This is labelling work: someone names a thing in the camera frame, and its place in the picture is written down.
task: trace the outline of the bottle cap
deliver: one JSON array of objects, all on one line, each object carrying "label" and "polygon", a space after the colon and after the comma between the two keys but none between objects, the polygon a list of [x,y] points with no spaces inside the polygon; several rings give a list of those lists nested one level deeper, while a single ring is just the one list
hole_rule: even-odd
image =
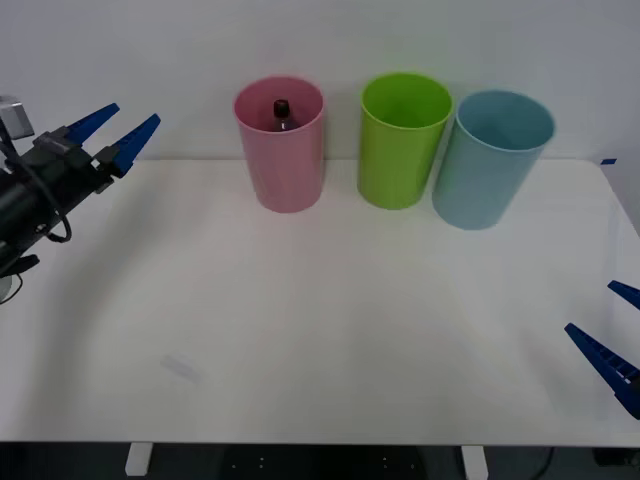
[{"label": "bottle cap", "polygon": [[273,114],[277,118],[287,118],[291,114],[289,102],[284,99],[279,99],[273,102]]}]

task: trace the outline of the brown bottle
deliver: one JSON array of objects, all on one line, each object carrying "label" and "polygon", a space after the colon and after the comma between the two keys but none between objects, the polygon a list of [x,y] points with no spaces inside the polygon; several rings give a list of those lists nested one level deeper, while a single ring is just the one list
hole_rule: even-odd
[{"label": "brown bottle", "polygon": [[291,115],[291,107],[287,100],[279,99],[273,102],[273,115],[275,116],[274,132],[295,130],[300,126]]}]

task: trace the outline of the blue cup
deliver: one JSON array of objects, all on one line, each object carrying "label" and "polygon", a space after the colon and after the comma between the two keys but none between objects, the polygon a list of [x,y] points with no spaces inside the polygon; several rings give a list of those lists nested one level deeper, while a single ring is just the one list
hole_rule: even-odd
[{"label": "blue cup", "polygon": [[554,130],[551,113],[525,95],[466,97],[433,192],[438,214],[465,230],[498,223]]}]

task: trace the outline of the white wall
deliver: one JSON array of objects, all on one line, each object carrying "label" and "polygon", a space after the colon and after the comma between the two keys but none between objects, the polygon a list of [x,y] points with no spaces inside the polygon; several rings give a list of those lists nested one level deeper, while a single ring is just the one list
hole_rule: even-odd
[{"label": "white wall", "polygon": [[640,151],[638,0],[3,0],[0,91],[36,131],[111,101],[99,138],[153,112],[149,156],[240,157],[237,90],[269,73],[315,80],[328,155],[357,152],[357,92],[372,75],[425,71],[456,96],[528,93],[554,112],[547,156]]}]

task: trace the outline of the cup rim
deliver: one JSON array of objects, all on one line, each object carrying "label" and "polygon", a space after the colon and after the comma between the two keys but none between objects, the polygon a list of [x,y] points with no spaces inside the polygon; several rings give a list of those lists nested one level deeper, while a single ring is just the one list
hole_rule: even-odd
[{"label": "cup rim", "polygon": [[[371,84],[373,82],[376,82],[376,81],[381,80],[383,78],[395,77],[395,76],[398,76],[398,75],[420,77],[422,79],[429,80],[429,81],[435,83],[436,85],[438,85],[440,88],[442,88],[445,91],[445,93],[447,94],[447,96],[449,97],[450,105],[449,105],[449,110],[447,111],[447,114],[441,120],[438,120],[437,122],[434,122],[434,123],[430,123],[429,125],[425,125],[423,127],[400,127],[398,125],[393,125],[392,123],[384,122],[384,121],[380,120],[378,117],[376,117],[375,115],[373,115],[367,109],[367,107],[364,104],[364,94],[365,94],[365,92],[371,86]],[[420,73],[420,72],[394,71],[394,72],[383,73],[383,74],[377,75],[377,76],[373,77],[371,80],[369,80],[367,82],[367,84],[364,86],[364,88],[362,89],[362,92],[360,92],[360,108],[362,108],[362,111],[367,115],[367,117],[369,117],[371,120],[375,121],[376,123],[379,123],[380,125],[384,125],[385,127],[393,128],[395,130],[409,131],[409,132],[416,132],[416,131],[420,131],[420,130],[428,130],[428,129],[437,127],[437,126],[439,126],[439,125],[441,125],[443,123],[446,123],[449,120],[449,118],[451,117],[451,114],[453,113],[454,104],[455,104],[455,102],[453,100],[453,96],[451,95],[451,92],[449,91],[449,89],[447,88],[446,85],[444,85],[443,83],[439,82],[435,78],[430,77],[429,75],[425,75],[424,73]]]},{"label": "cup rim", "polygon": [[[308,121],[307,123],[302,125],[301,127],[298,127],[296,129],[293,129],[293,130],[287,130],[287,131],[284,131],[284,132],[272,132],[272,131],[269,131],[269,130],[261,130],[259,128],[252,127],[251,125],[248,125],[245,122],[243,122],[240,119],[240,117],[238,116],[238,112],[237,112],[238,99],[240,98],[240,95],[242,95],[249,88],[253,87],[254,85],[256,85],[256,84],[258,84],[260,82],[264,82],[265,80],[276,80],[276,79],[296,80],[296,81],[299,81],[299,82],[304,82],[304,83],[308,84],[309,86],[311,86],[312,88],[314,88],[318,92],[318,94],[320,95],[320,100],[322,101],[322,105],[320,106],[320,111],[318,112],[318,114],[315,117],[313,117],[310,121]],[[242,90],[240,90],[236,94],[236,96],[235,96],[235,98],[233,100],[233,115],[236,117],[236,121],[240,125],[242,125],[244,128],[247,128],[248,130],[251,130],[253,132],[258,132],[258,133],[261,133],[261,134],[264,134],[264,135],[292,135],[294,133],[298,133],[298,132],[301,132],[303,130],[306,130],[307,128],[310,128],[312,125],[314,125],[316,122],[318,122],[322,118],[322,115],[324,114],[324,108],[325,108],[325,100],[324,100],[324,95],[322,94],[322,90],[320,90],[320,88],[315,83],[310,82],[306,78],[297,77],[295,75],[267,75],[266,77],[258,78],[257,80],[254,80],[253,82],[249,83],[244,88],[242,88]]]},{"label": "cup rim", "polygon": [[[508,93],[511,95],[516,95],[520,98],[524,98],[525,100],[536,104],[549,116],[549,120],[551,120],[551,135],[549,135],[549,138],[547,138],[540,145],[536,145],[535,147],[524,148],[524,149],[510,149],[510,148],[496,147],[495,145],[491,145],[490,143],[480,140],[478,137],[473,135],[469,130],[467,130],[467,128],[462,124],[462,121],[460,120],[460,110],[462,109],[462,106],[467,100],[469,100],[472,97],[475,97],[476,95],[485,94],[485,93]],[[485,147],[490,148],[491,150],[496,150],[498,152],[507,152],[507,153],[527,153],[527,152],[532,152],[534,150],[540,150],[544,148],[544,146],[547,145],[551,140],[553,140],[553,137],[555,137],[556,135],[556,121],[553,118],[551,111],[547,107],[545,107],[542,103],[538,102],[537,100],[531,98],[530,96],[525,95],[524,93],[514,92],[512,90],[504,90],[500,88],[492,88],[489,90],[479,90],[477,92],[470,93],[469,95],[464,97],[460,102],[460,104],[458,105],[458,108],[456,109],[456,125],[460,127],[460,129],[464,133],[466,133],[470,138],[472,138],[475,142],[478,142],[479,144],[484,145]]]}]

